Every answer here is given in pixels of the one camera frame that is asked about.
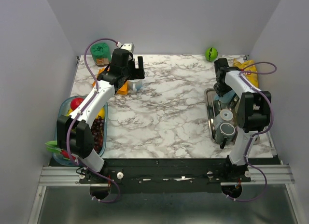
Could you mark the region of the grey blue mug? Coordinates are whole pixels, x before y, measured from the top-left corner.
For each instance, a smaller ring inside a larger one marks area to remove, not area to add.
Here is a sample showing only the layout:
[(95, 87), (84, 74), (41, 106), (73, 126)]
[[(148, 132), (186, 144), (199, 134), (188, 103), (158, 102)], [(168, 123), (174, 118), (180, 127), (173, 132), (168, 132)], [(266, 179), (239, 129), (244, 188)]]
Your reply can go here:
[(128, 80), (127, 84), (130, 90), (137, 92), (143, 86), (143, 79)]

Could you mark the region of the dark green patterned mug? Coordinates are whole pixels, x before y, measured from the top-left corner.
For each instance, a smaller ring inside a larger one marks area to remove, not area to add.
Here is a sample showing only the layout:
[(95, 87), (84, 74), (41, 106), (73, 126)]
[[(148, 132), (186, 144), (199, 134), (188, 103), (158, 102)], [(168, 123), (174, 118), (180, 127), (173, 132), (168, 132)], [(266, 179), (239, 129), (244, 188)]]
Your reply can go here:
[(229, 144), (234, 135), (236, 129), (230, 123), (221, 123), (215, 131), (214, 140), (220, 145), (220, 149), (223, 149), (227, 144)]

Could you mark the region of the light blue white mug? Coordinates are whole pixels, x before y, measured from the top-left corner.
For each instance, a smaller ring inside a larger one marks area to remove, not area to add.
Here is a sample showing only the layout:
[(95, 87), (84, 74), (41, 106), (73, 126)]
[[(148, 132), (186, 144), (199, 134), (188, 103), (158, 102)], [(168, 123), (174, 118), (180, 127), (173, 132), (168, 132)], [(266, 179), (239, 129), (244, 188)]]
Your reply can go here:
[(228, 104), (229, 102), (232, 101), (232, 99), (236, 96), (237, 94), (235, 93), (234, 90), (231, 90), (229, 92), (227, 92), (226, 94), (224, 94), (223, 96), (219, 96), (218, 94), (216, 94), (213, 98), (213, 102), (220, 102), (223, 104)]

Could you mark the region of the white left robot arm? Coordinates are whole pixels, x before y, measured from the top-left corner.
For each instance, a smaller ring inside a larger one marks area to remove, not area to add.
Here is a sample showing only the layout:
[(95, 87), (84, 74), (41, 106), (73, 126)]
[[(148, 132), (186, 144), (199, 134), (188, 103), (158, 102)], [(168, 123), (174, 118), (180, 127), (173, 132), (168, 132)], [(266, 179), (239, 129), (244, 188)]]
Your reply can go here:
[(81, 105), (69, 116), (61, 115), (57, 119), (58, 147), (74, 154), (78, 163), (92, 169), (90, 177), (97, 183), (106, 180), (107, 171), (103, 168), (104, 160), (94, 150), (91, 126), (99, 111), (127, 80), (145, 78), (143, 58), (139, 56), (136, 64), (133, 50), (132, 43), (114, 49), (108, 69), (98, 76), (98, 84)]

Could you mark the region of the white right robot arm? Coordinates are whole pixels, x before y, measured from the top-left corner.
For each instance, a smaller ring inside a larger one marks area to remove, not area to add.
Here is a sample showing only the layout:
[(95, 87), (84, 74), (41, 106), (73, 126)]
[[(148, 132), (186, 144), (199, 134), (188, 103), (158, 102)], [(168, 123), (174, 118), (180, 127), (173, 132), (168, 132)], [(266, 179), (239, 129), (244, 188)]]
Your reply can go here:
[(234, 148), (228, 156), (230, 165), (222, 169), (222, 176), (231, 182), (239, 177), (238, 166), (248, 164), (250, 148), (255, 137), (268, 132), (265, 127), (271, 127), (273, 115), (271, 94), (254, 86), (238, 67), (231, 67), (226, 58), (214, 62), (216, 84), (214, 90), (219, 98), (234, 91), (239, 97), (237, 110), (238, 135)]

